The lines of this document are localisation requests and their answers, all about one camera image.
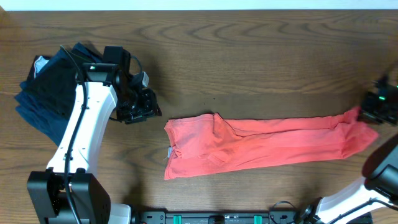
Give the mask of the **red printed t-shirt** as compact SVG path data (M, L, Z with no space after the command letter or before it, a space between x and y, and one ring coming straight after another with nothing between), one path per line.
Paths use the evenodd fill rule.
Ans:
M166 180L303 162L346 159L378 137L359 108L314 118L224 119L218 113L171 119Z

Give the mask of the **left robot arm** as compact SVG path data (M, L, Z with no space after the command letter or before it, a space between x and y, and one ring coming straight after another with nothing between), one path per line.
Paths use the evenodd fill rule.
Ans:
M75 101L65 134L45 171L33 171L27 189L40 223L140 223L126 204L111 203L96 179L98 155L111 113L132 124L161 116L145 72L129 73L133 56L107 46L102 63L76 66Z

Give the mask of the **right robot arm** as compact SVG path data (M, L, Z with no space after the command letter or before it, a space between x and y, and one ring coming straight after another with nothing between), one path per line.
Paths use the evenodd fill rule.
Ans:
M375 81L377 92L367 93L360 117L377 124L397 125L397 85L384 73ZM338 193L309 205L297 223L349 223L373 210L397 210L397 136L376 149L362 168L362 177Z

